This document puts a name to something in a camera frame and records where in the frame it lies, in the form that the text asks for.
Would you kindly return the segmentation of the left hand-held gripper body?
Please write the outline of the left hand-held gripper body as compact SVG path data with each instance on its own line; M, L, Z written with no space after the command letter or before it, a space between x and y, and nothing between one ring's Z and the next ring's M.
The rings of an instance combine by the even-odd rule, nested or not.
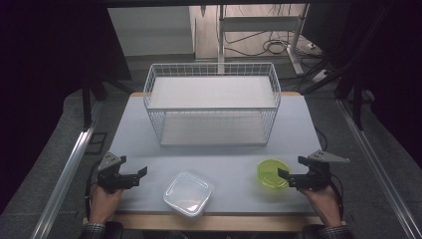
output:
M120 174L119 170L123 163L120 156L108 151L98 167L98 185L108 193L114 193L119 189L131 189L139 185L139 177L135 174Z

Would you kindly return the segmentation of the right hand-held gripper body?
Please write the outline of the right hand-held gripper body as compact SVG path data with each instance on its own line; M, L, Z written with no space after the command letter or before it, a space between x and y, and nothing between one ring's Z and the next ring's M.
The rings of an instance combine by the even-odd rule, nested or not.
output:
M331 163L349 163L348 158L340 157L332 153L317 150L308 156L310 160L306 174L290 174L288 180L290 187L307 188L312 190L325 189L331 183Z

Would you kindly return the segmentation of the green round plastic container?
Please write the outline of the green round plastic container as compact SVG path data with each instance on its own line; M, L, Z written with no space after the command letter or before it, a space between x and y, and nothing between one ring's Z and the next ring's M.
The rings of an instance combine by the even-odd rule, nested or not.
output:
M278 170L290 171L289 166L275 158L264 159L257 164L257 181L268 189L281 190L289 183L278 175Z

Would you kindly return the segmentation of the clear square plastic container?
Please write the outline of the clear square plastic container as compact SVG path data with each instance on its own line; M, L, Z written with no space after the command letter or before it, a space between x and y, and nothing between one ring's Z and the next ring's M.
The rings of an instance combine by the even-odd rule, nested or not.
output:
M180 172L163 193L164 202L189 219L201 217L214 186L188 171Z

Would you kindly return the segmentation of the white wire basket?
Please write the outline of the white wire basket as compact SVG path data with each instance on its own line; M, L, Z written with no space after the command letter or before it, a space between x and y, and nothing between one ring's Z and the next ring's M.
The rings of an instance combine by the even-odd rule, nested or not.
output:
M281 86L271 63L153 64L143 101L162 145L265 145Z

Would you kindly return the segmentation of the person's left hand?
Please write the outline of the person's left hand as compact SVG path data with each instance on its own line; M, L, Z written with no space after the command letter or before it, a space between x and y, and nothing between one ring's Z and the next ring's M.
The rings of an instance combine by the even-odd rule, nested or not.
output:
M91 197L90 223L106 224L117 210L123 190L108 193L102 187L96 185Z

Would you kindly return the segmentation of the person's right hand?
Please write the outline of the person's right hand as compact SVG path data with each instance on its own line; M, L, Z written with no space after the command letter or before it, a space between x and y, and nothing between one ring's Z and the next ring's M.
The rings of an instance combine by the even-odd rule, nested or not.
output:
M312 208L325 227L338 227L342 225L336 195L330 186L319 191L300 189L300 193L309 200Z

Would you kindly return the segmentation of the grey table mat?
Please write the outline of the grey table mat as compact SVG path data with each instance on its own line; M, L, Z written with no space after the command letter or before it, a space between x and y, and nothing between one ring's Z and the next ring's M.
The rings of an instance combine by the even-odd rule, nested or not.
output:
M208 214L311 213L308 200L293 188L268 189L256 179L257 165L276 158L293 173L308 169L298 163L320 149L306 100L282 97L268 144L265 146L162 146L158 143L143 98L131 97L112 141L110 151L125 155L120 171L134 173L144 167L140 184L123 193L121 212L169 212L163 195L174 178L189 171L213 186L206 205Z

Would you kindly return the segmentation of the black metal stand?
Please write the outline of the black metal stand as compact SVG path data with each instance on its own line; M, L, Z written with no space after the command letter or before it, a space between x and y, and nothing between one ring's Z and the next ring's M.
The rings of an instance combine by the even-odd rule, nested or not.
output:
M82 94L84 131L87 131L93 122L91 95L94 95L97 101L104 101L107 97L107 92L102 81L93 79L88 75L84 75L82 77Z

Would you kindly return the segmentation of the white power strip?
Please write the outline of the white power strip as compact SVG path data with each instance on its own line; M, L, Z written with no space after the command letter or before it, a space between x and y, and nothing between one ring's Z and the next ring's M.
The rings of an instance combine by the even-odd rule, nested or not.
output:
M329 75L329 70L321 70L319 73L317 73L313 78L312 81L314 83L317 83L327 77Z

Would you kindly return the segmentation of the white cabinet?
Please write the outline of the white cabinet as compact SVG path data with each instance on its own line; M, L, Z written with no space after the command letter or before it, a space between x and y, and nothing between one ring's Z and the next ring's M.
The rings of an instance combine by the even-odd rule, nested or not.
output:
M117 38L126 56L192 54L189 8L108 8Z

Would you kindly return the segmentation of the aluminium rail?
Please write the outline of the aluminium rail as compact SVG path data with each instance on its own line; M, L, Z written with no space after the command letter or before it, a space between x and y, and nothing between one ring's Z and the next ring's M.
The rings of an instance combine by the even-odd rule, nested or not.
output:
M422 227L419 227L413 214L399 194L392 180L387 175L381 161L362 129L359 129L352 118L352 111L345 100L337 100L342 115L344 116L352 134L359 145L366 161L369 163L379 186L389 202L396 218L398 219L407 239L422 239Z
M97 122L93 120L80 133L30 239L48 238L96 126Z

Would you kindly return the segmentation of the white desk frame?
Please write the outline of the white desk frame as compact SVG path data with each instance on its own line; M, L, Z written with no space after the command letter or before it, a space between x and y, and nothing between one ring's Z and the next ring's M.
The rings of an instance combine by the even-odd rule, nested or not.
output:
M223 43L225 32L293 32L294 37L292 43L287 46L286 51L296 75L303 76L305 73L296 54L296 48L306 20L308 9L309 5L305 4L299 16L225 17L223 5L220 5L218 18L218 62L225 62Z

